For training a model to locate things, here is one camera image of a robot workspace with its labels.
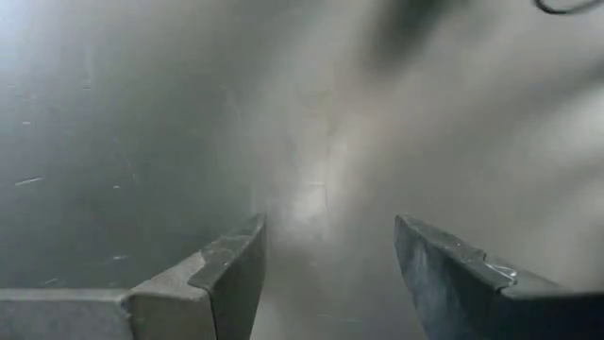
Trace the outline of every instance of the gray background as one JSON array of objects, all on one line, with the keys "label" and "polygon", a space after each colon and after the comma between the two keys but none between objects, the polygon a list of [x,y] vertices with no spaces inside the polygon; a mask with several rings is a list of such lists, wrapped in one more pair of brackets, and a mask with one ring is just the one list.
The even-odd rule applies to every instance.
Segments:
[{"label": "gray background", "polygon": [[254,339],[422,338],[409,212],[601,289],[604,9],[0,2],[0,286],[133,286],[255,212]]}]

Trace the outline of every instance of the scratched metal surface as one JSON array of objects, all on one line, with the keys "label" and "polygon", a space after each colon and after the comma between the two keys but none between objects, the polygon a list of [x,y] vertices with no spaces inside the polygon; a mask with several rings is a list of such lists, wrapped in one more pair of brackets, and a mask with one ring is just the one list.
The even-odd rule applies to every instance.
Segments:
[{"label": "scratched metal surface", "polygon": [[601,289],[604,9],[0,2],[0,286],[132,286],[254,212],[255,339],[422,338],[396,213]]}]

